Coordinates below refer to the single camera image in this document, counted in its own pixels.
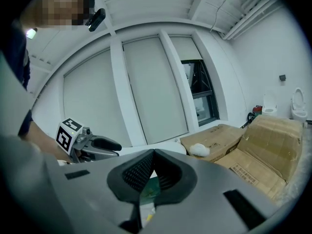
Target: dark window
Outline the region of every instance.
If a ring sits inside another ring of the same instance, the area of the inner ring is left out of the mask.
[[[196,108],[199,126],[219,119],[215,93],[202,60],[182,61]]]

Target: cardboard box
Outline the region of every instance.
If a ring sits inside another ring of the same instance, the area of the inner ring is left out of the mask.
[[[285,180],[280,176],[239,149],[235,149],[215,163],[232,170],[273,200],[276,194],[286,186]]]
[[[246,130],[224,124],[212,127],[205,131],[181,138],[181,144],[190,156],[215,162],[233,151]],[[210,149],[207,157],[198,157],[190,153],[190,147],[196,143],[203,144]]]
[[[299,121],[258,116],[237,149],[215,163],[231,169],[274,200],[297,168],[302,133]]]
[[[237,148],[288,182],[301,156],[302,134],[303,125],[299,121],[258,116],[248,126]]]

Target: roller blind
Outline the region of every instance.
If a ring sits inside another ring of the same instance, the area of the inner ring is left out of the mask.
[[[191,37],[170,37],[180,60],[202,60],[202,57]]]
[[[66,117],[89,126],[94,135],[131,146],[115,89],[110,51],[86,61],[65,77],[64,110]]]
[[[127,43],[124,53],[147,143],[187,133],[179,91],[159,38]]]

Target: ceiling light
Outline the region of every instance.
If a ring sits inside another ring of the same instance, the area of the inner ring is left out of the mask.
[[[38,29],[37,28],[34,28],[34,29],[30,29],[27,31],[26,33],[26,36],[29,38],[29,39],[32,39],[34,38],[35,34],[37,33]]]

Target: toilet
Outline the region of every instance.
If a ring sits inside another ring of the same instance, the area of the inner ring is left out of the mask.
[[[308,118],[308,112],[305,110],[305,101],[301,88],[296,88],[292,95],[292,118],[305,122]]]
[[[276,97],[273,92],[267,92],[263,97],[263,115],[277,116]]]

